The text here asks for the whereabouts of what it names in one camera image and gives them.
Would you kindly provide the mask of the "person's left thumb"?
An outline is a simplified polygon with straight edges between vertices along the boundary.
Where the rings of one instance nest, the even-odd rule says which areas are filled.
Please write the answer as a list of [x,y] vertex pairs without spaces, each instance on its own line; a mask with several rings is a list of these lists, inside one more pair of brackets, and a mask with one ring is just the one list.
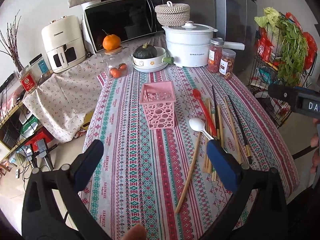
[[122,240],[146,240],[146,229],[141,224],[136,224],[125,235]]

